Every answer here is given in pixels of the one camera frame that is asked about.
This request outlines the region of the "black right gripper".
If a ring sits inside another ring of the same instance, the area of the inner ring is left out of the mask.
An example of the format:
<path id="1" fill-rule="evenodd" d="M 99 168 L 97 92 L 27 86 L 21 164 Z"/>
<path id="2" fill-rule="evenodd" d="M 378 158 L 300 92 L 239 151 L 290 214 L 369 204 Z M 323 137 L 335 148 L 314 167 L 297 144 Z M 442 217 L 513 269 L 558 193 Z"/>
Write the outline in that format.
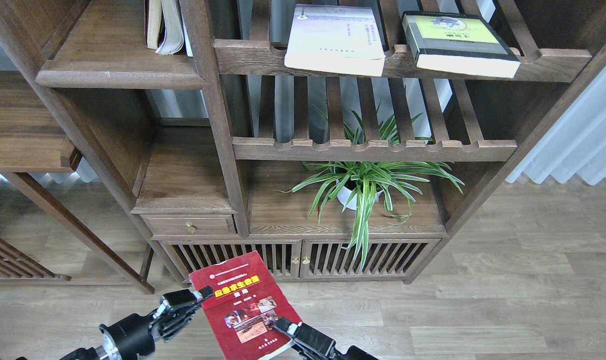
<path id="1" fill-rule="evenodd" d="M 293 349 L 305 360 L 376 360 L 376 357 L 354 345 L 345 354 L 340 353 L 333 338 L 300 321 L 278 317 L 273 327 L 293 340 Z"/>

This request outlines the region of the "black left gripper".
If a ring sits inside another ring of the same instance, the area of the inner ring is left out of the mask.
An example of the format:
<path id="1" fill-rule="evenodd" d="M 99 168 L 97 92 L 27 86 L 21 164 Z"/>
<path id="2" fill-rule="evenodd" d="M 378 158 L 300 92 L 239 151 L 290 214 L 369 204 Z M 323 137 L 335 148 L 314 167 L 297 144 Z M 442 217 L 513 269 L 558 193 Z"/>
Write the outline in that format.
<path id="1" fill-rule="evenodd" d="M 155 342 L 169 342 L 191 323 L 201 309 L 201 301 L 213 297 L 209 285 L 195 290 L 166 292 L 156 310 L 141 316 L 137 313 L 113 325 L 100 325 L 103 344 L 99 347 L 100 360 L 143 360 L 156 350 Z"/>

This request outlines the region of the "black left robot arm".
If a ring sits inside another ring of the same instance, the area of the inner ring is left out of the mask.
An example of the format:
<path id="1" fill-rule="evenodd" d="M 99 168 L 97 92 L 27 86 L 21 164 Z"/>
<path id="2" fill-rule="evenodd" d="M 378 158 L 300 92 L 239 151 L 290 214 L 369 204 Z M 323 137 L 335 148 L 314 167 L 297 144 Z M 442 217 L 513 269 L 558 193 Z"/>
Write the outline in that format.
<path id="1" fill-rule="evenodd" d="M 200 290 L 182 289 L 166 292 L 160 298 L 157 310 L 141 316 L 132 313 L 113 325 L 100 325 L 102 345 L 78 348 L 63 356 L 64 360 L 143 360 L 156 350 L 155 342 L 169 342 L 191 323 L 203 301 L 212 297 L 214 290 L 205 286 Z"/>

